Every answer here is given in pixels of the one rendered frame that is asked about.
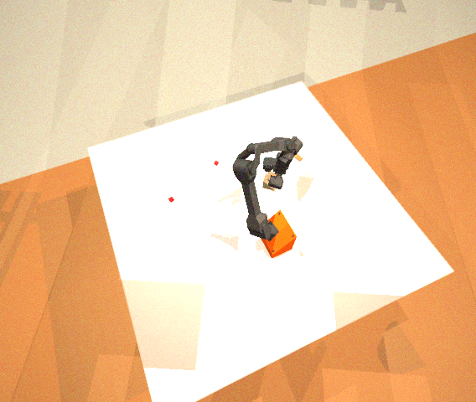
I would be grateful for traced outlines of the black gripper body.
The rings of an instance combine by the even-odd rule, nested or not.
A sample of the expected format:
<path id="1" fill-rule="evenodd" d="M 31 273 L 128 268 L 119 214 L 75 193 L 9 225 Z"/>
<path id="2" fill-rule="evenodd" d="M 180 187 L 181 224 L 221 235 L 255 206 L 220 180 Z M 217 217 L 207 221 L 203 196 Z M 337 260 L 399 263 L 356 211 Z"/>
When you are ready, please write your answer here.
<path id="1" fill-rule="evenodd" d="M 281 154 L 281 152 L 278 152 L 276 158 L 279 157 L 280 154 Z M 282 185 L 283 185 L 283 182 L 284 182 L 282 180 L 283 179 L 282 175 L 286 174 L 286 171 L 289 169 L 289 166 L 284 167 L 284 166 L 280 165 L 279 162 L 278 162 L 278 159 L 277 159 L 276 166 L 277 166 L 277 170 L 275 172 L 276 177 L 275 176 L 270 177 L 268 186 L 273 187 L 273 188 L 277 188 L 277 189 L 280 190 L 280 189 L 282 189 Z"/>

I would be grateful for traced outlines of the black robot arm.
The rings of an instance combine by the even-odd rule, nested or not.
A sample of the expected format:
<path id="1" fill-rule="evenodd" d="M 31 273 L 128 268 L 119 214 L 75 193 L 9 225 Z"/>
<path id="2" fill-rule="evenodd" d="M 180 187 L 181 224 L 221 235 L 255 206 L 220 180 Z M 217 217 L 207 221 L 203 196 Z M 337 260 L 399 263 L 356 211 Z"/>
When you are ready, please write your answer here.
<path id="1" fill-rule="evenodd" d="M 250 235 L 271 241 L 278 233 L 278 229 L 273 222 L 268 221 L 267 214 L 262 213 L 257 197 L 255 178 L 257 168 L 260 164 L 260 155 L 265 152 L 281 152 L 277 158 L 264 157 L 263 169 L 265 172 L 276 172 L 277 159 L 280 165 L 287 167 L 294 156 L 303 147 L 303 143 L 298 137 L 275 137 L 269 142 L 250 143 L 241 152 L 233 163 L 232 169 L 235 177 L 240 181 L 246 200 L 248 217 L 246 225 Z M 252 160 L 246 160 L 251 154 L 255 154 Z M 271 222 L 271 223 L 270 223 Z M 277 232 L 278 231 L 278 232 Z"/>

